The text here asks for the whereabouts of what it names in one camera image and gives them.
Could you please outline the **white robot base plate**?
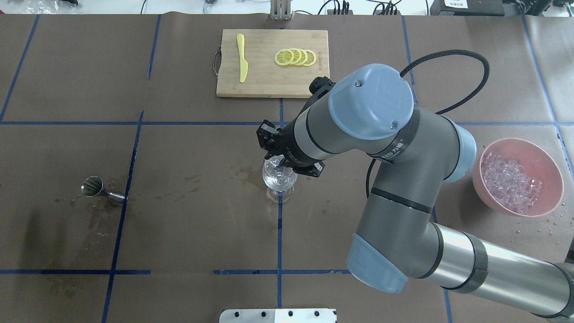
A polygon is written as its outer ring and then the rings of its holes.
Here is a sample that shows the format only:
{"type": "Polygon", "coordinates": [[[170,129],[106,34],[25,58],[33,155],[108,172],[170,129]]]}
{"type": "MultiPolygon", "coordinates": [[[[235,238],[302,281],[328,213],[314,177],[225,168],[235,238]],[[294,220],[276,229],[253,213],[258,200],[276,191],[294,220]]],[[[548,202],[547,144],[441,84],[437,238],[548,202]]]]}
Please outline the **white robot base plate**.
{"type": "Polygon", "coordinates": [[[228,309],[220,323],[337,323],[336,310],[328,308],[228,309]]]}

